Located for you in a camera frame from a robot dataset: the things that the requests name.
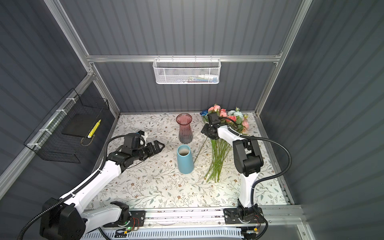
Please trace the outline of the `pink glass vase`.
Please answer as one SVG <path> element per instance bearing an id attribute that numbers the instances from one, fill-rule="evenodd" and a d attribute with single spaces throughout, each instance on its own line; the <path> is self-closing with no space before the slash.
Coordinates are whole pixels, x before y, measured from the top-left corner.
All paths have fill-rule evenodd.
<path id="1" fill-rule="evenodd" d="M 176 118 L 179 124 L 179 140 L 182 144 L 189 144 L 193 140 L 192 120 L 193 118 L 190 114 L 179 114 Z"/>

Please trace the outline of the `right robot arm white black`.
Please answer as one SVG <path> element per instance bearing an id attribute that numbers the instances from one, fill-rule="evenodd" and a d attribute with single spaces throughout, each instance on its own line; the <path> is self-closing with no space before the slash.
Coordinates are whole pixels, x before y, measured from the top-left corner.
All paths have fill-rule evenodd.
<path id="1" fill-rule="evenodd" d="M 233 148 L 233 157 L 236 170 L 241 175 L 240 196 L 238 198 L 237 213 L 235 216 L 242 223 L 250 222 L 257 214 L 254 210 L 253 184 L 256 182 L 264 160 L 257 140 L 252 140 L 236 131 L 231 123 L 236 122 L 220 117 L 217 113 L 209 113 L 205 116 L 208 121 L 201 133 L 211 140 L 224 140 Z"/>

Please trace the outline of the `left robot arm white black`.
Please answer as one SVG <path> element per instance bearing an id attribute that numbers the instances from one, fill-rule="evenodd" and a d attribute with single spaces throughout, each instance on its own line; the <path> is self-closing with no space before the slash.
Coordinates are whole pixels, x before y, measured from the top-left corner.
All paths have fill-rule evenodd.
<path id="1" fill-rule="evenodd" d="M 137 224 L 130 207 L 112 201 L 106 207 L 87 211 L 94 197 L 113 179 L 146 159 L 162 152 L 165 144 L 147 141 L 144 131 L 123 135 L 124 142 L 113 152 L 105 152 L 100 167 L 74 189 L 57 199 L 49 199 L 40 217 L 40 235 L 48 240 L 79 240 L 104 225 L 128 227 Z"/>

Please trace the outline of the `teal ceramic vase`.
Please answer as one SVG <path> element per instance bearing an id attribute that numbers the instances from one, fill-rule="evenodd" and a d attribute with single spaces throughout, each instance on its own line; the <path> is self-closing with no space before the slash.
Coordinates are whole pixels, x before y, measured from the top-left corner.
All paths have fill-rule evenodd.
<path id="1" fill-rule="evenodd" d="M 181 145 L 177 149 L 177 162 L 179 171 L 186 175 L 194 170 L 194 159 L 191 148 L 187 145 Z"/>

